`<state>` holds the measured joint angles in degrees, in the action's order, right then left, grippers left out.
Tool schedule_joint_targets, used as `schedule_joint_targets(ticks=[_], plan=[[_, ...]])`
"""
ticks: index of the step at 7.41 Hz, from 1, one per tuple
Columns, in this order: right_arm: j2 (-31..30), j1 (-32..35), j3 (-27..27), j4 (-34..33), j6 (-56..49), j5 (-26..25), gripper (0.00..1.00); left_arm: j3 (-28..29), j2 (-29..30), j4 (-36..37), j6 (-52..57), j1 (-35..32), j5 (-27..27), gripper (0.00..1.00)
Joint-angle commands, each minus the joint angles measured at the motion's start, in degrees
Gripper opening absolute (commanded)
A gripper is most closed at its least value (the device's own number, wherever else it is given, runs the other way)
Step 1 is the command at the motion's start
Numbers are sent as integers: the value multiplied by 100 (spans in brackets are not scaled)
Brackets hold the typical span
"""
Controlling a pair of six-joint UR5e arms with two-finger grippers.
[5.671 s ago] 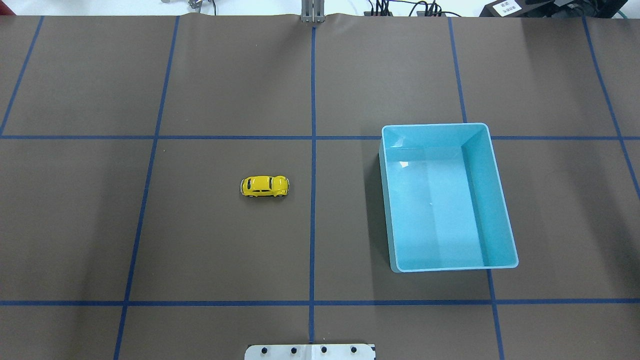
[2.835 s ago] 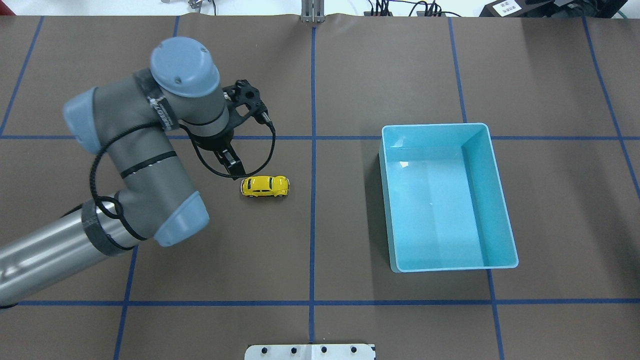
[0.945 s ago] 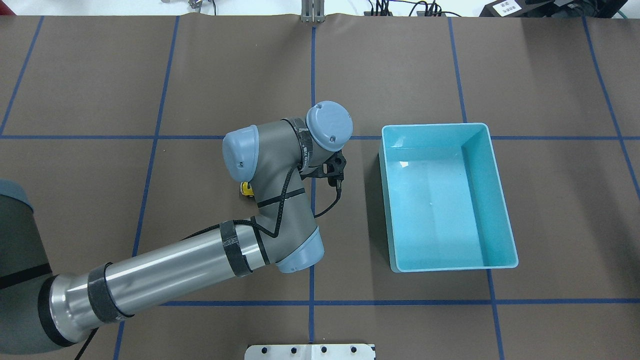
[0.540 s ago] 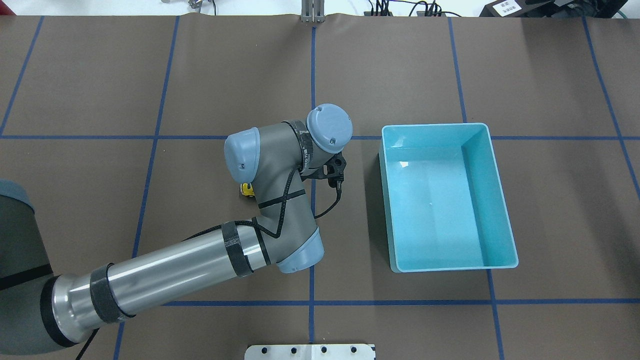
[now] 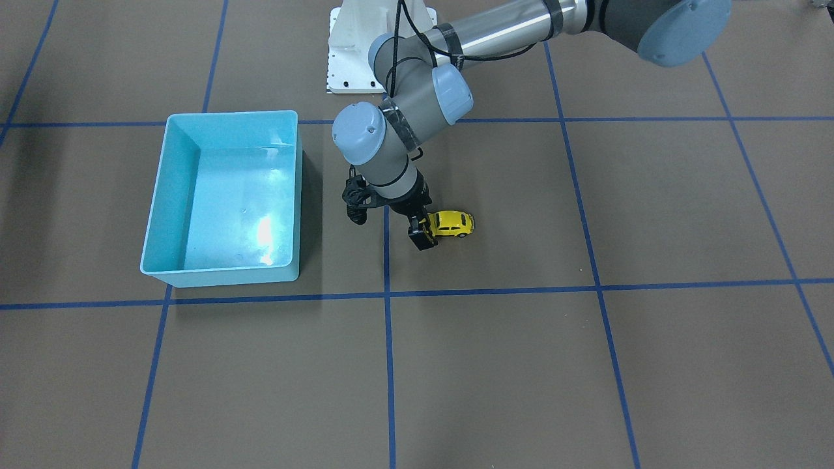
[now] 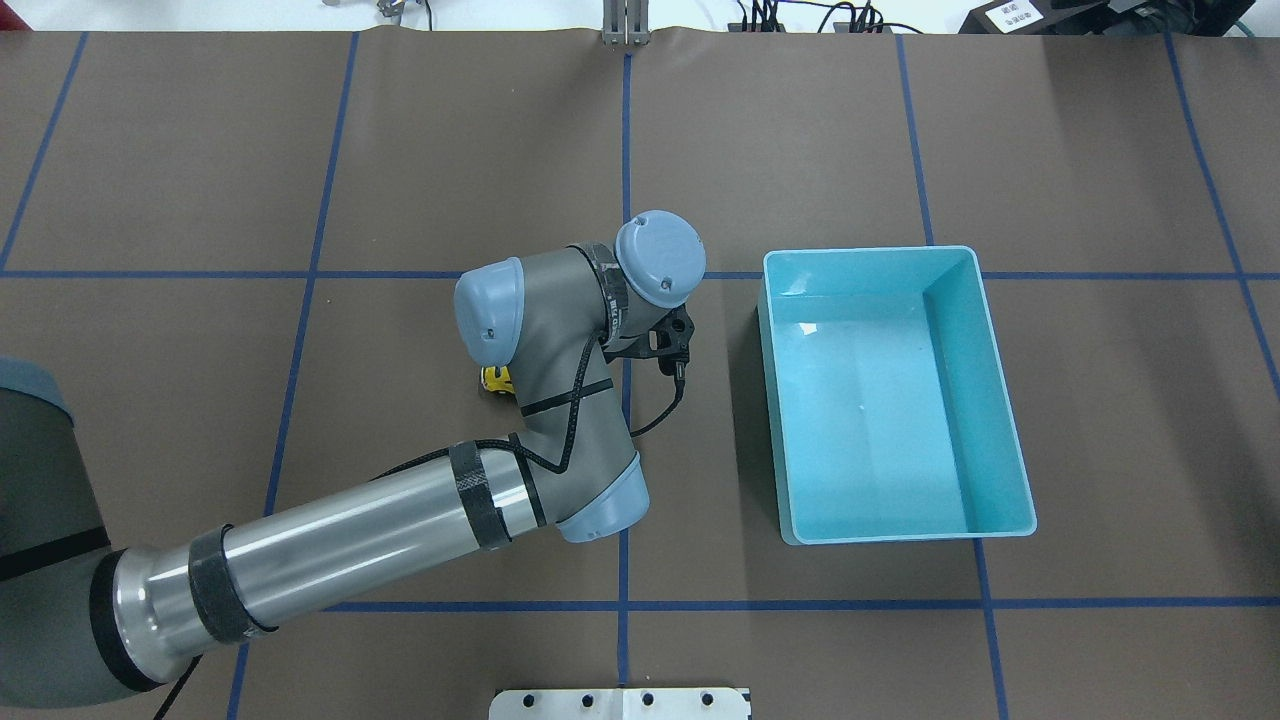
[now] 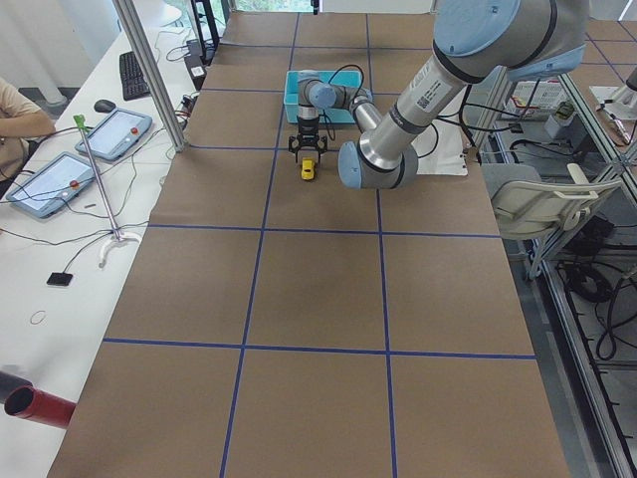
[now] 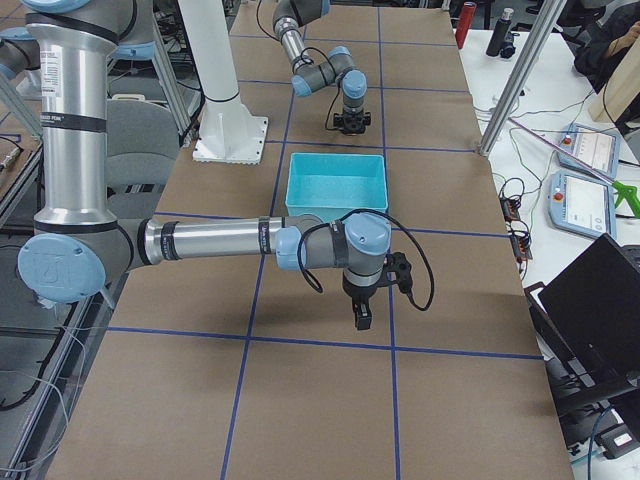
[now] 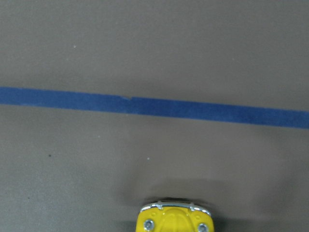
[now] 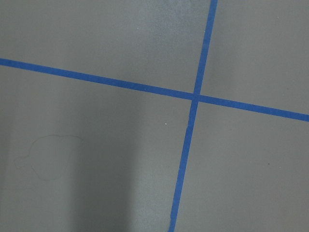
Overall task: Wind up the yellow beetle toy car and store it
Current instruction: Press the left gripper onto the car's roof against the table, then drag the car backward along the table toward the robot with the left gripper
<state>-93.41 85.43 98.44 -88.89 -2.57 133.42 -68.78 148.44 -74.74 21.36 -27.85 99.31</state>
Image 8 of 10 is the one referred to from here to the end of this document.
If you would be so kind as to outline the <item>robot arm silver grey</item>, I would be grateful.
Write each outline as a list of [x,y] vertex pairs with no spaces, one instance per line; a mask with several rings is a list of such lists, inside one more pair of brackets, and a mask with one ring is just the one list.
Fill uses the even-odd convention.
[[[45,206],[34,217],[35,236],[18,255],[24,283],[39,296],[73,303],[132,269],[163,260],[275,254],[283,270],[298,270],[318,292],[309,272],[341,268],[355,327],[371,326],[369,299],[391,271],[391,229],[382,213],[355,209],[322,222],[318,216],[207,221],[118,220],[107,207],[107,60],[120,45],[153,57],[152,1],[21,1],[27,31],[39,45]],[[227,25],[220,2],[205,7],[179,1],[203,96],[197,160],[256,164],[268,120],[241,102]],[[330,1],[279,1],[272,28],[293,69],[297,96],[335,85],[343,111],[335,126],[347,134],[370,124],[364,112],[366,77],[348,49],[337,47],[321,63],[306,53],[299,28],[327,15]]]
[[327,15],[328,1],[280,1],[272,17],[274,36],[282,45],[292,67],[291,83],[296,96],[308,97],[328,86],[342,93],[343,107],[325,121],[329,130],[344,135],[363,134],[371,125],[371,114],[365,110],[367,79],[356,67],[351,52],[338,46],[315,62],[302,39],[300,28]]

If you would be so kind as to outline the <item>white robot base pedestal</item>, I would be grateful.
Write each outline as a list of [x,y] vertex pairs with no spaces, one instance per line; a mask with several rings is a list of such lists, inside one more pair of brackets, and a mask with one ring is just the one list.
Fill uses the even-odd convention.
[[178,6],[205,98],[193,158],[258,164],[268,119],[252,115],[241,100],[223,4],[180,0]]

